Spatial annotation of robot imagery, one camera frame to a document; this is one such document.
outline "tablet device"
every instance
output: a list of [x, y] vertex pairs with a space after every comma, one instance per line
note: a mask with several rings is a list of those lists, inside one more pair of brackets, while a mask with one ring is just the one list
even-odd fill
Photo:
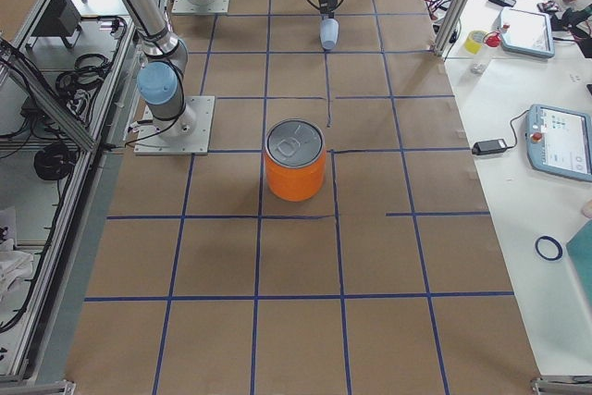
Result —
[[590, 116], [532, 105], [526, 118], [526, 152], [536, 170], [592, 182]]
[[510, 52], [549, 58], [555, 56], [549, 15], [504, 7], [498, 16], [499, 27], [509, 24], [501, 34], [501, 47]]

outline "orange can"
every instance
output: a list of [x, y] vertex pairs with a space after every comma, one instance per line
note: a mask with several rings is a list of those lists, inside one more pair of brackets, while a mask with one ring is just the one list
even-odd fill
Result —
[[301, 119], [277, 123], [265, 138], [267, 185], [278, 198], [299, 202], [321, 190], [327, 152], [323, 133]]

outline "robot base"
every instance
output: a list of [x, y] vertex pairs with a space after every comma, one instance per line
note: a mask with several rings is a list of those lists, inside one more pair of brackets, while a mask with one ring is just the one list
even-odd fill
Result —
[[[214, 117], [214, 96], [187, 96], [186, 106], [191, 109], [197, 117], [192, 132], [178, 137], [167, 137], [155, 135], [156, 129], [153, 126], [142, 127], [138, 139], [151, 136], [145, 141], [140, 141], [134, 147], [137, 155], [172, 155], [172, 154], [207, 154], [210, 145], [210, 133], [212, 129], [212, 118]], [[146, 106], [142, 119], [152, 119], [152, 113]]]
[[215, 0], [207, 5], [195, 5], [189, 0], [175, 0], [171, 14], [177, 16], [206, 16], [210, 14], [227, 14], [230, 0]]

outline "clear plastic bottle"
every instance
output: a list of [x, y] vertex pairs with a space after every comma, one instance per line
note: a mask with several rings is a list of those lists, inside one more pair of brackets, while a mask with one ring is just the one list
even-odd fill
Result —
[[498, 47], [501, 44], [500, 35], [509, 28], [509, 25], [504, 24], [500, 30], [491, 32], [485, 36], [485, 40], [481, 44], [481, 48], [477, 51], [473, 62], [471, 63], [471, 72], [481, 75], [485, 72], [491, 59], [498, 52]]

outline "silver can lid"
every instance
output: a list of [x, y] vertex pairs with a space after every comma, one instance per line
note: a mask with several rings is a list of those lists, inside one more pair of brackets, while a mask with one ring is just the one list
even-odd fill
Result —
[[318, 159], [323, 145], [323, 133], [317, 126], [301, 119], [287, 119], [267, 133], [265, 149], [276, 163], [299, 168]]

